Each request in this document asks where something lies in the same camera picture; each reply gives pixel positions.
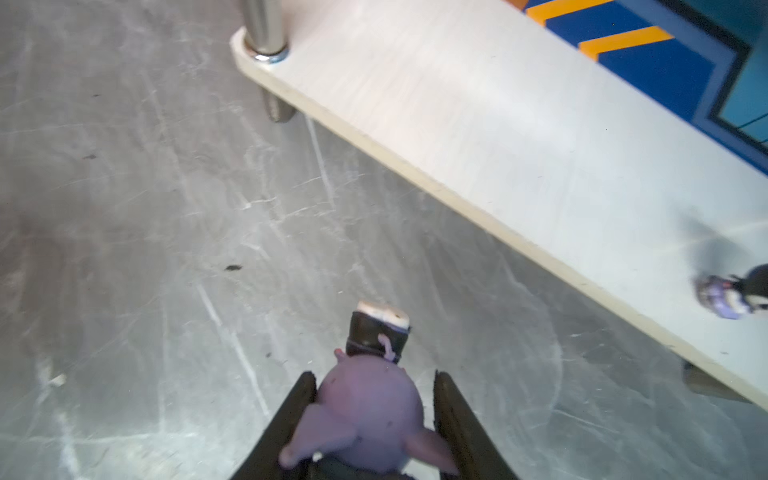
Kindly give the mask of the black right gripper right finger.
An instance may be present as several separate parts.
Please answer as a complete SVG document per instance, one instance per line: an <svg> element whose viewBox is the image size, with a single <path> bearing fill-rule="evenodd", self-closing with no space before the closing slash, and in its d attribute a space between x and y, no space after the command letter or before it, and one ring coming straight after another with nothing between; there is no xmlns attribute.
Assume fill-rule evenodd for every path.
<svg viewBox="0 0 768 480"><path fill-rule="evenodd" d="M441 479L519 479L447 372L435 372L433 407L436 431L449 444L458 470L456 475L441 472Z"/></svg>

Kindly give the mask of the black purple figurine toy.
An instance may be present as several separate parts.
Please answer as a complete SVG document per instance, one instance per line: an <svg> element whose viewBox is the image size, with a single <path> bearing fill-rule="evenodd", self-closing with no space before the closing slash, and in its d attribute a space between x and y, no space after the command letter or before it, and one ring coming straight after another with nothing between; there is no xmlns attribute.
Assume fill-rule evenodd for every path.
<svg viewBox="0 0 768 480"><path fill-rule="evenodd" d="M743 277L707 275L695 283L699 303L720 318L738 320L767 314L767 265L752 268Z"/></svg>

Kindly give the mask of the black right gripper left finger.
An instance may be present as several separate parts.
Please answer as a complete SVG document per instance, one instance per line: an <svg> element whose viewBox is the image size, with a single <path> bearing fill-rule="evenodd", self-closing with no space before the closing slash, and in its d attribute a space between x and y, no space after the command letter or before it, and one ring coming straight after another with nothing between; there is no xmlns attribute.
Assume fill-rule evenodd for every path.
<svg viewBox="0 0 768 480"><path fill-rule="evenodd" d="M301 480L308 479L310 460L283 469L279 455L291 440L301 416L316 397L316 377L303 372L285 397L255 447L231 476L232 480Z"/></svg>

